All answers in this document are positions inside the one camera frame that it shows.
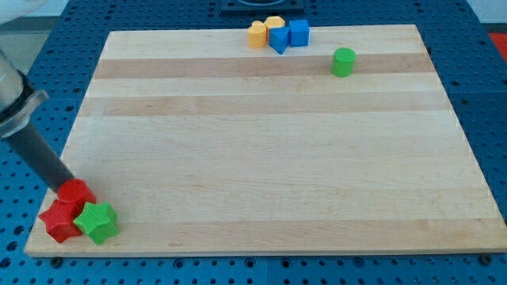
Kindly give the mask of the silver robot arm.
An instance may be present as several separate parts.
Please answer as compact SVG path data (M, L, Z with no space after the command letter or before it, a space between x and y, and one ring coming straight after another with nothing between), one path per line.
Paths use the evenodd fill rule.
M49 99L43 90L34 90L26 75L1 51L1 138L7 138L30 121L30 116Z

